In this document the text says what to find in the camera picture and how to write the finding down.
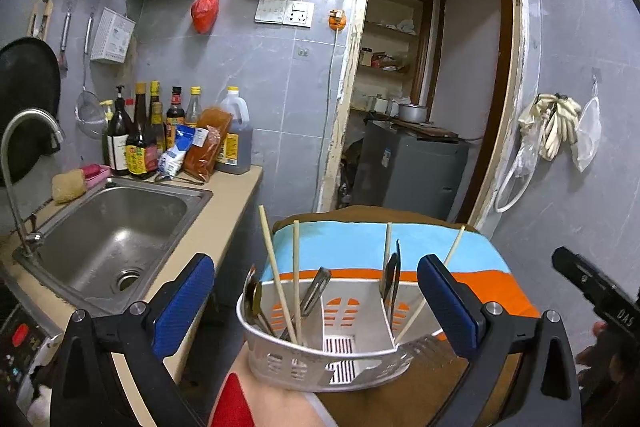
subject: chopsticks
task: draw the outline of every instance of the chopsticks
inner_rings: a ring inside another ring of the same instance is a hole
[[[278,292],[278,299],[282,306],[282,313],[284,314],[284,321],[289,331],[289,336],[293,344],[298,343],[296,332],[293,329],[291,323],[291,315],[289,314],[289,307],[287,306],[287,299],[284,296],[284,290],[282,289],[282,282],[280,281],[280,272],[278,272],[278,264],[276,263],[276,254],[273,251],[273,243],[271,242],[271,231],[269,230],[269,222],[267,221],[267,214],[264,211],[264,205],[258,206],[260,212],[260,225],[262,226],[262,237],[264,238],[264,245],[267,248],[267,254],[269,256],[269,264],[271,265],[271,271],[273,271],[273,283],[276,286]]]
[[[293,314],[296,334],[302,342],[302,318],[300,316],[300,222],[293,222]]]
[[[386,263],[389,262],[391,256],[391,223],[386,224],[386,236],[385,236],[385,256],[382,262],[382,277],[380,278],[380,293],[385,290],[385,269]]]
[[[446,258],[444,260],[444,263],[443,263],[444,266],[446,266],[446,267],[449,266],[449,261],[451,261],[451,257],[453,257],[453,253],[456,251],[456,248],[458,247],[458,243],[460,242],[460,239],[462,238],[462,234],[464,232],[465,232],[465,225],[462,225],[460,227],[460,230],[458,230],[458,235],[456,236],[455,240],[453,241],[453,245],[451,245],[451,248],[449,248],[449,253],[447,253],[447,256],[446,256]],[[424,308],[425,304],[427,304],[427,301],[424,299],[424,296],[422,296],[422,302],[417,307],[417,309],[414,312],[414,314],[411,315],[409,320],[406,322],[406,324],[404,325],[404,328],[402,328],[402,331],[400,331],[400,333],[398,333],[398,336],[396,337],[396,344],[400,343],[400,340],[402,339],[402,337],[404,337],[404,334],[413,325],[413,323],[415,322],[415,319],[418,318],[418,315],[420,315],[420,312]]]

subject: red plastic bag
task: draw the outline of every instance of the red plastic bag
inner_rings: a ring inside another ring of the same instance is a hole
[[[191,5],[191,19],[198,33],[207,33],[217,18],[218,0],[196,0]]]

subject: kitchen countertop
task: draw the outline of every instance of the kitchen countertop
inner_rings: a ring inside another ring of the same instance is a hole
[[[225,257],[226,249],[236,230],[236,226],[246,209],[255,187],[257,187],[260,181],[261,175],[262,167],[258,166],[252,166],[249,172],[240,175],[215,171],[207,184],[198,187],[211,190],[213,197],[190,226],[189,230],[180,240],[180,243],[175,247],[175,250],[160,270],[158,277],[156,277],[146,293],[145,301],[149,301],[160,289],[162,284],[175,279],[178,273],[180,273],[189,262],[193,254],[197,252],[209,255],[216,267],[216,274],[218,273]],[[182,184],[180,182],[172,182],[172,184],[193,188],[193,185]],[[56,205],[55,203],[47,204],[38,212],[38,223],[42,224],[61,208],[63,208],[63,206]],[[61,330],[65,330],[69,317],[75,308],[58,297],[52,290],[44,287],[33,275],[13,260],[12,253],[19,245],[20,239],[17,233],[14,233],[2,243],[0,246],[0,263],[2,263],[2,267],[8,275],[20,285],[20,288],[31,298],[33,303],[41,309],[55,325]],[[201,314],[202,310],[200,310],[200,313],[194,319],[175,355],[164,359],[164,365],[175,381],[179,381],[182,375],[187,355],[198,328],[198,323],[200,322]],[[138,388],[135,386],[129,368],[124,360],[124,356],[114,354],[113,360],[138,422],[143,427],[154,427],[156,424],[151,419],[142,402]]]

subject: stainless steel sink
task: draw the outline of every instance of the stainless steel sink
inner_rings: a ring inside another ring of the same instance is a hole
[[[109,178],[39,228],[35,255],[20,247],[14,258],[77,308],[121,313],[145,296],[211,197],[210,190]]]

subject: snack package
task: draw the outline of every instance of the snack package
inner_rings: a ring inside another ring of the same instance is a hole
[[[207,33],[218,18],[220,0],[196,0],[191,5],[193,27],[198,33]]]
[[[184,159],[184,171],[208,182],[233,115],[217,107],[205,109],[196,129],[196,138]]]
[[[175,126],[174,145],[160,156],[160,161],[158,162],[159,172],[175,176],[180,171],[184,156],[193,142],[195,131],[193,127],[187,125],[178,124]]]

